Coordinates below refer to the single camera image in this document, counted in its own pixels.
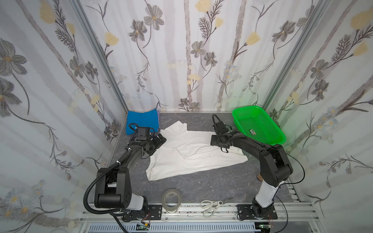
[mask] floral wallpaper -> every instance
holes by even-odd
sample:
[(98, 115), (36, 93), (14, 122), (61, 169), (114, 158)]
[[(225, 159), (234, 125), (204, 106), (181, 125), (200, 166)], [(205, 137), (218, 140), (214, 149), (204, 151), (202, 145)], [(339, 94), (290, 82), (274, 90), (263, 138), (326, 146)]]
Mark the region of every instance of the floral wallpaper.
[(0, 3), (0, 225), (73, 232), (125, 119), (68, 1)]
[(231, 111), (264, 102), (317, 1), (81, 3), (130, 110)]
[(372, 228), (372, 62), (372, 2), (333, 0), (268, 108), (305, 168), (298, 195), (330, 233)]

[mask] mounting plate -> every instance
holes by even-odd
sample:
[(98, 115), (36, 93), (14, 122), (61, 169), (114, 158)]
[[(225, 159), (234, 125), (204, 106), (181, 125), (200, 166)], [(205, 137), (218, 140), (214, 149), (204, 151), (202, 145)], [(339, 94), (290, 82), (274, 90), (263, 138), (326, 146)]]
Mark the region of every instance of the mounting plate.
[[(161, 220), (162, 217), (162, 205), (148, 205), (148, 209), (150, 211), (149, 217), (146, 218), (146, 220)], [(138, 220), (139, 218), (141, 220), (141, 217), (143, 217), (144, 212), (139, 210), (133, 210), (128, 214), (125, 214), (122, 216), (122, 220), (124, 222), (129, 222), (131, 220)]]
[[(256, 218), (254, 218), (253, 214), (251, 213), (251, 210), (250, 210), (251, 206), (252, 205), (250, 204), (249, 205), (237, 205), (238, 216), (240, 220), (252, 220), (252, 219), (256, 220)], [(271, 219), (278, 219), (274, 206), (272, 206), (269, 209), (268, 215), (271, 217)]]

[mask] scissors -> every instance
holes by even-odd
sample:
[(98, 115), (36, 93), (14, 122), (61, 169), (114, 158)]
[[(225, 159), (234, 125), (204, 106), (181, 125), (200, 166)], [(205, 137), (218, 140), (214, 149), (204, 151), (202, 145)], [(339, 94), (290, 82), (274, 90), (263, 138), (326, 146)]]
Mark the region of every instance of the scissors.
[(200, 203), (200, 207), (201, 207), (202, 209), (206, 209), (206, 208), (208, 208), (207, 210), (203, 211), (203, 216), (204, 216), (205, 218), (210, 218), (210, 217), (212, 217), (212, 216), (215, 214), (216, 210), (217, 210), (220, 206), (222, 206), (223, 204), (227, 203), (229, 200), (232, 200), (232, 199), (233, 199), (233, 198), (226, 198), (226, 199), (221, 200), (221, 201), (210, 201), (210, 200), (204, 200), (204, 201), (201, 201), (201, 203)]

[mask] robotic arm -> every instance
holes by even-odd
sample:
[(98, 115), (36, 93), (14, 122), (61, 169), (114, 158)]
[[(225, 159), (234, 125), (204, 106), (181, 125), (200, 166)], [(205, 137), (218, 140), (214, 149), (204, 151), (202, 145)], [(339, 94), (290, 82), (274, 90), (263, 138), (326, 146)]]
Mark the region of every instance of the robotic arm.
[(280, 185), (293, 173), (289, 159), (281, 145), (272, 146), (251, 139), (238, 131), (230, 132), (218, 116), (213, 114), (212, 118), (216, 135), (211, 136), (211, 145), (225, 149), (235, 146), (259, 159), (263, 182), (259, 193), (253, 199), (251, 212), (255, 218), (262, 219), (273, 206), (273, 199)]

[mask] scissors blade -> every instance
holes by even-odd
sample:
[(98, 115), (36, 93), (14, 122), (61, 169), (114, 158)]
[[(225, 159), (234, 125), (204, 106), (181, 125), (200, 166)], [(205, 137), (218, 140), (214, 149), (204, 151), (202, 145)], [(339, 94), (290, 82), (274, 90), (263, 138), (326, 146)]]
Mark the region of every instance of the scissors blade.
[(224, 200), (222, 200), (223, 204), (227, 203), (228, 201), (232, 200), (233, 198), (226, 198)]

